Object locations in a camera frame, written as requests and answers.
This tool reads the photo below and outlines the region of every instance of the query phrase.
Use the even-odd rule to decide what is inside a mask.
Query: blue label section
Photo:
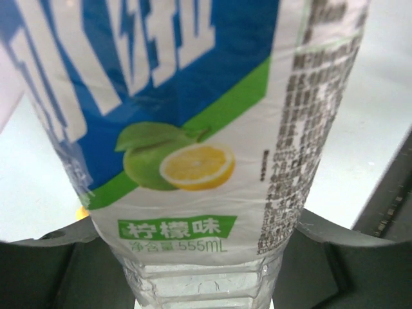
[[[123,153],[114,152],[114,148],[119,133],[127,125],[141,121],[156,121],[181,126],[262,63],[270,55],[278,7],[276,0],[214,0],[212,2],[211,24],[215,27],[215,46],[184,69],[177,69],[170,79],[158,87],[153,86],[153,78],[151,77],[142,91],[130,97],[127,94],[126,83],[115,48],[106,3],[105,1],[83,1],[83,29],[104,71],[122,100],[119,107],[103,117],[87,85],[83,84],[78,71],[56,39],[57,34],[49,1],[40,2],[70,76],[70,80],[67,82],[71,82],[75,86],[76,96],[87,123],[87,133],[75,145],[63,141],[59,143],[57,148],[61,150],[62,159],[67,164],[71,165],[68,160],[70,160],[70,156],[74,156],[78,158],[77,161],[80,164],[87,166],[89,176],[92,179],[89,189],[101,186],[123,170]],[[151,13],[150,2],[140,0],[139,4],[141,18],[145,21],[148,14]],[[136,17],[133,14],[127,14],[126,1],[123,5],[121,31],[128,34],[129,42],[132,43],[130,46],[132,46],[135,39],[133,23]],[[194,6],[196,11],[195,24],[198,24],[199,7],[199,0],[197,0]],[[179,0],[176,0],[176,12],[172,20],[176,45],[175,54],[182,45]],[[158,47],[154,40],[148,39],[147,25],[145,22],[143,25],[150,68],[153,70],[159,66]],[[20,28],[26,28],[26,23],[15,3],[2,1],[0,4],[0,38],[14,61],[16,58],[10,48],[10,41]],[[38,57],[35,56],[35,59],[42,74],[42,80],[46,85],[47,93],[57,111],[57,116],[64,123],[64,117],[57,107],[55,96],[44,77]],[[33,87],[24,66],[21,67],[21,70],[28,84]]]

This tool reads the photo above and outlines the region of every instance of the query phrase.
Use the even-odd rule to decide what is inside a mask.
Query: lemon illustration
[[[228,147],[194,144],[167,156],[160,165],[160,174],[177,188],[197,191],[224,184],[234,166],[235,158]]]
[[[115,151],[124,151],[124,172],[139,186],[158,191],[177,190],[160,174],[160,164],[169,154],[197,143],[208,130],[182,129],[161,122],[139,122],[122,130]]]

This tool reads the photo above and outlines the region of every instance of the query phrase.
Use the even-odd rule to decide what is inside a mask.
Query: white wall
[[[75,191],[25,97],[0,134],[0,240],[39,238],[75,221]]]
[[[412,1],[370,18],[306,208],[352,227],[412,124]]]

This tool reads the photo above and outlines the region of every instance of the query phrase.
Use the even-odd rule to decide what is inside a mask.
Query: green lime
[[[195,142],[193,138],[182,135],[149,147],[128,149],[123,157],[124,171],[141,187],[161,191],[175,190],[176,187],[160,175],[160,164],[167,155]]]

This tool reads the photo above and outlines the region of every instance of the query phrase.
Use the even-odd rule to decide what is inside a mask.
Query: lemon slice
[[[195,144],[181,148],[160,164],[162,177],[177,188],[213,189],[232,175],[235,158],[230,148],[218,144]]]

